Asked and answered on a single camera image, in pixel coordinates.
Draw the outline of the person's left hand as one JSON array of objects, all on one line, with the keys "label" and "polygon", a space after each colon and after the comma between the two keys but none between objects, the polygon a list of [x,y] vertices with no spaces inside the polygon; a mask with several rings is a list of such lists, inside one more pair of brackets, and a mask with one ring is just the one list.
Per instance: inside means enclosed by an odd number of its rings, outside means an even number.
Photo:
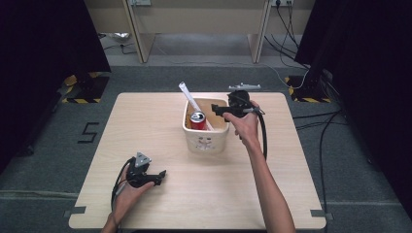
[{"label": "person's left hand", "polygon": [[120,190],[117,192],[115,207],[111,213],[112,222],[120,224],[123,218],[138,202],[139,198],[154,185],[153,182],[145,183],[140,187],[133,187],[129,183],[122,184]]}]

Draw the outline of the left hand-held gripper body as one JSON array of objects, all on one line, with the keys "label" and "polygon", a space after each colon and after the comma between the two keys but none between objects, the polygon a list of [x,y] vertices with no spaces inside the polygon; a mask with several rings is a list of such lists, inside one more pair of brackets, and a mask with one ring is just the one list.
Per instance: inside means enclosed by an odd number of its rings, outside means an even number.
[{"label": "left hand-held gripper body", "polygon": [[152,160],[142,152],[138,152],[131,158],[126,172],[126,180],[132,187],[141,187],[154,181],[153,176],[147,174],[151,162]]}]

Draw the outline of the red drink can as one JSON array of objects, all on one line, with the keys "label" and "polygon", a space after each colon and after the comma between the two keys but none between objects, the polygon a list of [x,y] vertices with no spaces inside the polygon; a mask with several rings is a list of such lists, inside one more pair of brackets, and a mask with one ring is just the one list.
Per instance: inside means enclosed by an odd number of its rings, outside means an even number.
[{"label": "red drink can", "polygon": [[201,111],[194,111],[189,116],[190,128],[193,130],[206,129],[206,116]]}]

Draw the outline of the grey tape piece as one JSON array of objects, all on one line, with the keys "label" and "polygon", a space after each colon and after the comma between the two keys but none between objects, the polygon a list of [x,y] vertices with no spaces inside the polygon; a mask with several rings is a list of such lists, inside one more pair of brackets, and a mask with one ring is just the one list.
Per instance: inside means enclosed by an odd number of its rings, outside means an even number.
[{"label": "grey tape piece", "polygon": [[326,221],[334,220],[332,213],[327,213],[324,210],[310,210],[311,217],[324,217]]},{"label": "grey tape piece", "polygon": [[66,210],[63,216],[68,218],[71,215],[84,214],[85,212],[86,212],[86,206],[73,207],[70,210]]}]

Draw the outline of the white plastic bin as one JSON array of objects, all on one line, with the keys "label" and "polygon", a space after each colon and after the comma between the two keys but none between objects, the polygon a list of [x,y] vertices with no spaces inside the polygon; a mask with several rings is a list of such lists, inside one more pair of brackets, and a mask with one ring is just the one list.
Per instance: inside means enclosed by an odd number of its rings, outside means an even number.
[{"label": "white plastic bin", "polygon": [[183,130],[186,135],[188,149],[191,152],[217,154],[225,148],[226,136],[229,131],[229,124],[221,116],[217,116],[211,108],[212,104],[219,107],[226,107],[227,101],[222,98],[195,98],[195,102],[201,111],[206,115],[206,119],[214,128],[209,130],[195,130],[190,126],[190,114],[194,112],[190,102],[186,103],[183,116]]}]

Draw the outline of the black curtain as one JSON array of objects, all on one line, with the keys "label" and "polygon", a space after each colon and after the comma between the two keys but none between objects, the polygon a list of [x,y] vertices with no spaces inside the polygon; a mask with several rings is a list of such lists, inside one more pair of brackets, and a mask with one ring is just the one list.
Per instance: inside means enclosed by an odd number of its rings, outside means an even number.
[{"label": "black curtain", "polygon": [[412,0],[315,0],[296,61],[328,70],[412,219]]},{"label": "black curtain", "polygon": [[0,0],[0,174],[64,79],[109,70],[85,0]]}]

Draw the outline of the stand base with hazard tape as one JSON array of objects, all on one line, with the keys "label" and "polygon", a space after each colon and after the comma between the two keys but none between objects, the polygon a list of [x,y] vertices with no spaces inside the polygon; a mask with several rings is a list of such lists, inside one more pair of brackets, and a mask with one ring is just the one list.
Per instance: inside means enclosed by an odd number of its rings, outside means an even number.
[{"label": "stand base with hazard tape", "polygon": [[292,101],[308,103],[329,103],[325,88],[319,81],[307,80],[302,76],[288,76],[285,78]]},{"label": "stand base with hazard tape", "polygon": [[109,81],[107,76],[98,72],[88,73],[86,82],[79,82],[75,75],[64,80],[67,90],[63,95],[63,103],[92,104],[99,103]]}]

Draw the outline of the white ruler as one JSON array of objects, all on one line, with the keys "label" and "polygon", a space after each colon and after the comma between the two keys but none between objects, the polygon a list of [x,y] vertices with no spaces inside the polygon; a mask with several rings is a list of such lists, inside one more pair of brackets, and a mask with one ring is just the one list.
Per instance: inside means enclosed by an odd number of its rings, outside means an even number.
[{"label": "white ruler", "polygon": [[[190,104],[192,105],[192,107],[196,110],[196,111],[201,111],[200,107],[197,105],[196,101],[194,100],[194,98],[191,96],[191,93],[189,92],[185,82],[180,82],[179,83],[179,88],[182,90],[182,92],[185,94],[185,96],[187,97],[188,101],[190,102]],[[208,130],[213,131],[214,128],[211,125],[211,123],[208,121],[208,119],[206,119],[206,128]]]}]

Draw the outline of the person's right hand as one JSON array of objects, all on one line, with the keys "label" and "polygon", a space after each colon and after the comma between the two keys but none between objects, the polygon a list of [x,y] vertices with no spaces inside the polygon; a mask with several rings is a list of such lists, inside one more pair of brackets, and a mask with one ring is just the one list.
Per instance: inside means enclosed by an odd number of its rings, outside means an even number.
[{"label": "person's right hand", "polygon": [[230,114],[230,120],[235,128],[235,134],[240,137],[242,143],[248,150],[260,148],[258,139],[258,116],[255,113],[247,113],[243,117]]}]

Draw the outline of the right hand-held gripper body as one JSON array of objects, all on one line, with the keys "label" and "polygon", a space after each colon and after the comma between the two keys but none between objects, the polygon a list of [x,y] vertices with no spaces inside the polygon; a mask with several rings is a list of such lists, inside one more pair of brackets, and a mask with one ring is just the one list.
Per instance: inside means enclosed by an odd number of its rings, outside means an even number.
[{"label": "right hand-held gripper body", "polygon": [[260,89],[260,85],[243,84],[230,85],[228,87],[228,105],[230,112],[236,117],[244,117],[247,113],[259,113],[259,108],[255,107],[250,100],[249,90]]}]

